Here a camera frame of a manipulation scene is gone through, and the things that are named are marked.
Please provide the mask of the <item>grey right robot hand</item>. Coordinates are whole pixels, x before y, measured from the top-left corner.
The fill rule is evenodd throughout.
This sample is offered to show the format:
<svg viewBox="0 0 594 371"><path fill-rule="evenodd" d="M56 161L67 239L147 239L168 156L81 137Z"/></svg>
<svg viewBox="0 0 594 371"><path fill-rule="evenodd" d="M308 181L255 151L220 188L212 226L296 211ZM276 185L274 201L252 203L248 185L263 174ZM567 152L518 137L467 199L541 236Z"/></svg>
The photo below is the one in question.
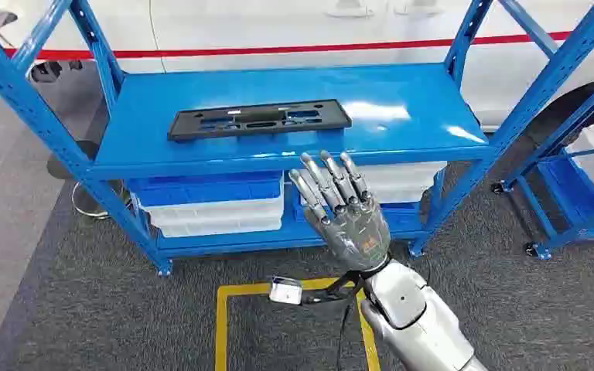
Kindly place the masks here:
<svg viewBox="0 0 594 371"><path fill-rule="evenodd" d="M320 168L304 152L300 161L315 185L298 169L288 175L306 202L303 215L332 254L349 271L372 271L388 259L391 235L380 204L346 152L337 161L327 151L319 157Z"/></svg>

